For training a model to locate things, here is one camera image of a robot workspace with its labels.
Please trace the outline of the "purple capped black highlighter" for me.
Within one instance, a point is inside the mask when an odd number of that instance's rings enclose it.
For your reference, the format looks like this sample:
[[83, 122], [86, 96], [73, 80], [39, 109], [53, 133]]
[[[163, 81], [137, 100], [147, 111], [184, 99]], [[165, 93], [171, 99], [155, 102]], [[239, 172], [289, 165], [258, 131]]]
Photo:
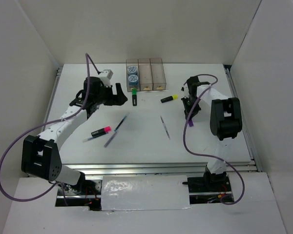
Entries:
[[193, 121], [191, 119], [188, 121], [188, 126], [189, 127], [193, 127], [194, 126]]

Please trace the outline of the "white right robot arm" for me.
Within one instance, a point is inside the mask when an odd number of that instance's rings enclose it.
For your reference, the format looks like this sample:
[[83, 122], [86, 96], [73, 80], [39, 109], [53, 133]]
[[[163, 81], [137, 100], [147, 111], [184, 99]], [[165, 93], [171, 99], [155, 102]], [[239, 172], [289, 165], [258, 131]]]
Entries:
[[220, 93], [212, 87], [214, 84], [215, 82], [200, 81], [199, 75], [192, 76], [183, 85], [184, 97], [181, 98], [187, 121], [191, 121], [201, 110], [199, 101], [202, 100], [210, 107], [210, 131], [218, 140], [215, 153], [207, 163], [203, 175], [203, 185], [208, 191], [215, 191], [226, 180], [226, 161], [230, 157], [230, 147], [242, 131], [239, 99]]

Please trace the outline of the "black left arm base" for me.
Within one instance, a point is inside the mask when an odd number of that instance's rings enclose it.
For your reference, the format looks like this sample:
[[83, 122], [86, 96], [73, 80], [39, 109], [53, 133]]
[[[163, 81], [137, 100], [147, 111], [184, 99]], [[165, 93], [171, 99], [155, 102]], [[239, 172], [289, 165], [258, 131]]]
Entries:
[[67, 184], [59, 185], [55, 207], [85, 207], [90, 211], [101, 211], [102, 180], [86, 180], [77, 189]]

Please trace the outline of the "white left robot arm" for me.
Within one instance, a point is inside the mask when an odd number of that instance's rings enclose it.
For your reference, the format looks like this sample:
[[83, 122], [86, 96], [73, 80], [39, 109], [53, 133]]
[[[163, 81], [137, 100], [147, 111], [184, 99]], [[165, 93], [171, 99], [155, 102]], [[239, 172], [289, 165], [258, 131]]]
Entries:
[[85, 123], [99, 105], [121, 106], [127, 102], [121, 84], [116, 83], [116, 93], [112, 86], [105, 86], [99, 77], [86, 78], [84, 88], [70, 102], [59, 121], [50, 124], [37, 136], [28, 135], [23, 141], [21, 170], [24, 173], [69, 185], [70, 190], [80, 195], [94, 182], [85, 178], [83, 172], [64, 166], [60, 149], [65, 141]]

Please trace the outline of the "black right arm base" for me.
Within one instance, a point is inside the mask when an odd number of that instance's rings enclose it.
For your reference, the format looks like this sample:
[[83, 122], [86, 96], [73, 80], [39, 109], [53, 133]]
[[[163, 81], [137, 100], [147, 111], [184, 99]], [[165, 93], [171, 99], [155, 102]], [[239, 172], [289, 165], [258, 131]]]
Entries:
[[203, 177], [188, 177], [182, 185], [188, 188], [190, 204], [233, 202], [229, 178], [215, 184], [208, 184]]

